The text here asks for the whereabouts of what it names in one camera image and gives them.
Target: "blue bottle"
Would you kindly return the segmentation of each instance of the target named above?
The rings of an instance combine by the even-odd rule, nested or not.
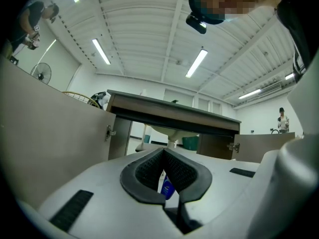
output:
[[[175,188],[166,175],[160,193],[165,196],[166,200],[168,200],[172,197],[174,192],[175,192]]]

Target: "fan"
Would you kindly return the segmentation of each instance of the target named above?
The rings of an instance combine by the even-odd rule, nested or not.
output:
[[[45,84],[48,84],[51,80],[51,68],[46,63],[37,64],[30,74]]]

